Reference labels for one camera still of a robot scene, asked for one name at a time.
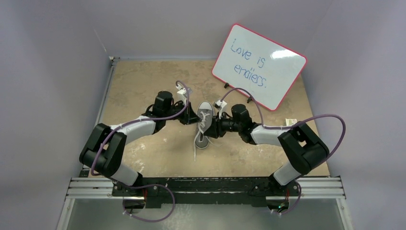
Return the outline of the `grey canvas sneaker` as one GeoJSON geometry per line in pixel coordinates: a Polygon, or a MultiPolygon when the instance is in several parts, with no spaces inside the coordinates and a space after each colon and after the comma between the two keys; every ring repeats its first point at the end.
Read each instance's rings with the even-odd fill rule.
{"type": "Polygon", "coordinates": [[[214,108],[209,102],[202,102],[197,109],[197,115],[200,118],[200,122],[197,123],[194,144],[195,147],[204,149],[210,142],[209,138],[204,133],[212,124],[214,108]]]}

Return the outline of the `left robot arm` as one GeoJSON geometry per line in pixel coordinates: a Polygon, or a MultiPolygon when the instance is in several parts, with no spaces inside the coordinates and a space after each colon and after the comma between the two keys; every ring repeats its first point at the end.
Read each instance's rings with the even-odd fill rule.
{"type": "Polygon", "coordinates": [[[90,167],[92,175],[121,182],[129,195],[139,195],[143,176],[123,163],[125,146],[159,132],[168,120],[178,120],[183,125],[199,122],[189,102],[189,91],[183,88],[177,95],[180,99],[174,102],[170,92],[160,91],[154,104],[135,120],[115,126],[97,124],[80,153],[80,163],[90,167]]]}

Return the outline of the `white shoelace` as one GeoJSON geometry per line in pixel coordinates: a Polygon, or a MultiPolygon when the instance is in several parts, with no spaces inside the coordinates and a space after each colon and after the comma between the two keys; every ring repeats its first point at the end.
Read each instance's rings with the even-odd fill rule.
{"type": "Polygon", "coordinates": [[[204,131],[203,129],[210,125],[211,122],[209,122],[209,118],[213,117],[213,114],[211,111],[207,109],[203,109],[199,112],[199,117],[201,118],[201,121],[197,124],[197,129],[196,129],[196,135],[194,137],[193,143],[193,159],[194,163],[197,162],[197,149],[205,149],[209,146],[209,144],[215,146],[215,147],[220,147],[222,144],[214,144],[209,137],[204,136],[204,131]]]}

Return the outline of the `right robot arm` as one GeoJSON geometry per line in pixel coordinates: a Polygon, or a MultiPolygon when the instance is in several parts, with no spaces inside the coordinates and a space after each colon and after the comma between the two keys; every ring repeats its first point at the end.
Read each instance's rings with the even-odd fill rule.
{"type": "Polygon", "coordinates": [[[269,176],[269,189],[275,195],[282,194],[290,182],[308,174],[327,159],[328,147],[307,124],[292,128],[262,126],[253,122],[243,104],[232,106],[231,112],[231,116],[225,112],[216,114],[209,102],[202,102],[197,110],[200,122],[195,146],[202,148],[200,141],[209,143],[211,138],[237,132],[245,143],[282,147],[288,161],[269,176]]]}

